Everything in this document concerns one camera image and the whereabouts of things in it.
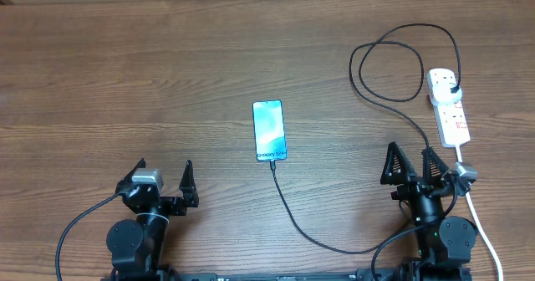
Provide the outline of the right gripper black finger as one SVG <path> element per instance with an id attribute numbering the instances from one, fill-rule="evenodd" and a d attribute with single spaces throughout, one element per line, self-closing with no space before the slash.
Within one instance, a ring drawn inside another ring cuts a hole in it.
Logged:
<path id="1" fill-rule="evenodd" d="M 381 185 L 404 185 L 416 177 L 414 167 L 396 142 L 388 144 Z"/>
<path id="2" fill-rule="evenodd" d="M 426 147 L 422 152 L 423 179 L 426 185 L 438 185 L 443 182 L 450 167 L 435 153 L 432 147 Z"/>

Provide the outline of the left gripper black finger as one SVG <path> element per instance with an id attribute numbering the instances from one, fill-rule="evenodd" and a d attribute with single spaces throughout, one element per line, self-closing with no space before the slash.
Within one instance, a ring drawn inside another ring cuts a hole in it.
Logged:
<path id="1" fill-rule="evenodd" d="M 193 175 L 193 164 L 191 160 L 186 161 L 186 167 L 183 171 L 179 189 L 182 192 L 183 207 L 198 207 L 199 196 Z"/>
<path id="2" fill-rule="evenodd" d="M 141 158 L 137 164 L 134 166 L 134 168 L 127 173 L 116 185 L 115 192 L 116 193 L 125 193 L 129 190 L 131 187 L 133 181 L 132 176 L 135 174 L 135 172 L 140 168 L 145 168 L 146 162 L 143 158 Z"/>

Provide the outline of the blue Samsung Galaxy smartphone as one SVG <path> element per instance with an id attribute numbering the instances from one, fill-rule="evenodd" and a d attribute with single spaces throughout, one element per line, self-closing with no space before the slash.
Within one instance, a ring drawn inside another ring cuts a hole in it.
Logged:
<path id="1" fill-rule="evenodd" d="M 288 158 L 288 148 L 281 100 L 252 104 L 256 158 L 258 161 L 281 161 Z"/>

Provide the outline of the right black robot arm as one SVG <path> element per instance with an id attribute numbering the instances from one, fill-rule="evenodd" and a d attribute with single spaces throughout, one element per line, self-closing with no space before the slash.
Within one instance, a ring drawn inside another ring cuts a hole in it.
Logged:
<path id="1" fill-rule="evenodd" d="M 382 249 L 413 233 L 419 256 L 404 259 L 388 280 L 471 280 L 470 269 L 465 265 L 471 261 L 471 250 L 479 230 L 474 222 L 452 216 L 451 211 L 457 199 L 471 190 L 477 171 L 460 161 L 450 168 L 430 146 L 421 154 L 423 174 L 419 176 L 398 144 L 388 145 L 380 183 L 396 187 L 391 198 L 408 204 L 413 227 L 380 245 L 370 265 L 372 278 L 380 278 L 375 264 Z"/>

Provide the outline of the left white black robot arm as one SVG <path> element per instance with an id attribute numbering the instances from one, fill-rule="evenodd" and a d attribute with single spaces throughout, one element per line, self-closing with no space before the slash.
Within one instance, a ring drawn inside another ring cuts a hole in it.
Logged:
<path id="1" fill-rule="evenodd" d="M 164 197 L 161 172 L 149 169 L 141 159 L 116 186 L 115 192 L 136 215 L 117 222 L 108 232 L 112 280 L 177 280 L 174 269 L 161 263 L 171 216 L 185 216 L 199 205 L 191 161 L 186 162 L 179 184 L 182 195 Z"/>

